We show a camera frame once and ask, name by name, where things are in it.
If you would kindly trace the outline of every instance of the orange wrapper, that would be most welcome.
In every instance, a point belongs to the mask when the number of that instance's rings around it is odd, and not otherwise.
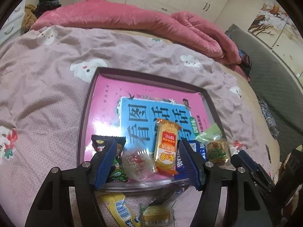
[[[175,170],[178,131],[181,126],[169,120],[158,119],[158,134],[154,160],[158,172],[166,176],[178,174]]]

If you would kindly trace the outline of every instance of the tree painting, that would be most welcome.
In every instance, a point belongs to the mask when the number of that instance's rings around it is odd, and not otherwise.
[[[264,3],[248,31],[255,36],[261,33],[274,36],[278,31],[284,29],[288,18],[289,16],[279,4]]]

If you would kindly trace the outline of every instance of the candy wrapper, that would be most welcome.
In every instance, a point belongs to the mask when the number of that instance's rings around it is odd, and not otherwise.
[[[206,159],[206,147],[205,147],[205,144],[203,142],[198,142],[196,140],[190,140],[190,141],[188,141],[188,143],[190,144],[193,151],[199,152],[201,154],[201,156],[205,160],[207,160]],[[180,157],[179,149],[177,149],[176,171],[177,171],[178,174],[174,176],[175,180],[188,178],[185,167],[184,167],[184,165],[182,163],[182,160],[181,160],[181,157]]]
[[[131,149],[123,151],[122,164],[129,178],[149,185],[148,179],[157,174],[157,169],[149,151],[144,147],[144,142],[137,139]]]
[[[104,136],[104,135],[92,135],[92,145],[94,149],[99,152],[102,151],[106,144],[112,144],[113,140],[117,142],[117,154],[113,162],[113,166],[109,172],[109,176],[106,180],[107,183],[111,182],[127,182],[128,177],[123,170],[122,166],[122,150],[126,143],[125,137],[117,136]]]
[[[125,203],[125,195],[111,193],[102,195],[101,200],[121,227],[141,227],[139,218]]]

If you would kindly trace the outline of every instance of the black plush toy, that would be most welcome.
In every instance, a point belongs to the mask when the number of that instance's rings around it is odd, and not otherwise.
[[[54,10],[59,7],[61,7],[59,0],[39,0],[37,9],[33,14],[39,18],[45,11]]]

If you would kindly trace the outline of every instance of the barcode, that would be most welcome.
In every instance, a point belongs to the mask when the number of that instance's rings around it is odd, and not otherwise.
[[[146,226],[160,225],[160,224],[168,224],[169,220],[159,220],[159,221],[145,221]]]
[[[124,201],[118,201],[116,202],[116,209],[118,214],[122,219],[131,217],[131,213],[129,210],[125,207]]]
[[[193,150],[194,152],[197,151],[196,143],[190,143],[189,145],[191,146],[191,148],[192,148],[192,150]]]

